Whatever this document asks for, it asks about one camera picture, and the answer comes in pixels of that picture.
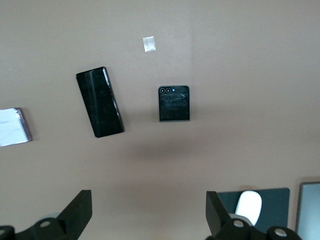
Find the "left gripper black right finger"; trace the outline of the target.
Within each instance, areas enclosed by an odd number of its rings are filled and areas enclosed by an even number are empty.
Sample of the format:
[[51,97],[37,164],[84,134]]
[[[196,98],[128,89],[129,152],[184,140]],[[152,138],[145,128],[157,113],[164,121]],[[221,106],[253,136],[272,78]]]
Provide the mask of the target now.
[[299,240],[301,237],[287,227],[271,226],[266,233],[250,226],[241,218],[231,218],[219,195],[206,192],[205,217],[211,236],[208,240]]

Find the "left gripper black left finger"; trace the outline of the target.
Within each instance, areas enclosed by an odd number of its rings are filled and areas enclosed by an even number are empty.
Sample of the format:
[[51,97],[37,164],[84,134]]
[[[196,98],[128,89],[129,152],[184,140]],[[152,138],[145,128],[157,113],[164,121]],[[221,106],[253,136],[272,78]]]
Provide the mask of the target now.
[[92,191],[81,190],[57,216],[39,220],[16,232],[11,225],[0,227],[2,240],[77,240],[92,217]]

